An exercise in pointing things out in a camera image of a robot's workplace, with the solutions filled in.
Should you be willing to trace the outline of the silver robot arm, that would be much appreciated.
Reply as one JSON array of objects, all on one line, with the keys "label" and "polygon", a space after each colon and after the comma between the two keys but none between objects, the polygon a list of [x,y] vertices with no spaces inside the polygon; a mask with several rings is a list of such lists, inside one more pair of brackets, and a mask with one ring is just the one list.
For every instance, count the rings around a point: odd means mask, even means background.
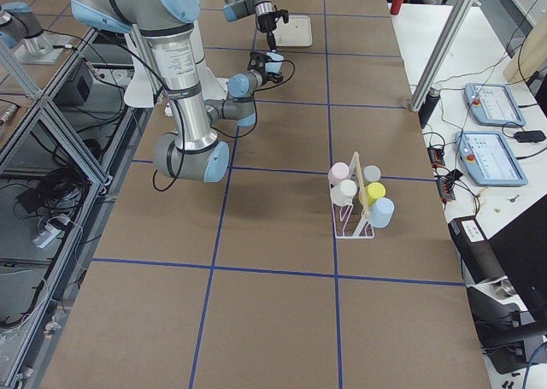
[{"label": "silver robot arm", "polygon": [[279,18],[288,21],[288,12],[277,10],[272,0],[225,0],[223,13],[228,22],[254,15],[258,31],[266,35],[269,50],[277,51],[274,31]]},{"label": "silver robot arm", "polygon": [[137,29],[151,49],[141,62],[155,68],[168,96],[176,130],[156,141],[156,170],[173,179],[218,182],[230,161],[227,143],[214,125],[235,121],[240,127],[256,124],[254,94],[268,82],[283,80],[283,56],[277,52],[274,30],[288,12],[272,0],[225,0],[227,21],[255,16],[267,36],[269,52],[252,51],[247,69],[222,85],[209,71],[198,31],[200,0],[70,0],[74,17],[89,27],[117,33]]}]

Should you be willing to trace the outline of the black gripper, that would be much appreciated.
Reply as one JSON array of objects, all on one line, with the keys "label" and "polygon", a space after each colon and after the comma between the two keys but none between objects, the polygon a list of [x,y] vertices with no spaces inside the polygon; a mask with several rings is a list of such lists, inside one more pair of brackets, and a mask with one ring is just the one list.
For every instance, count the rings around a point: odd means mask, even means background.
[{"label": "black gripper", "polygon": [[[284,57],[277,52],[269,51],[266,55],[273,61],[283,61]],[[266,68],[263,71],[257,71],[260,74],[259,85],[266,85],[267,83],[273,83],[275,85],[282,83],[284,81],[284,75],[282,72],[274,73],[266,72]]]},{"label": "black gripper", "polygon": [[277,12],[267,12],[257,16],[257,27],[260,32],[266,32],[268,48],[270,51],[277,50],[277,43],[273,31],[277,28]]}]

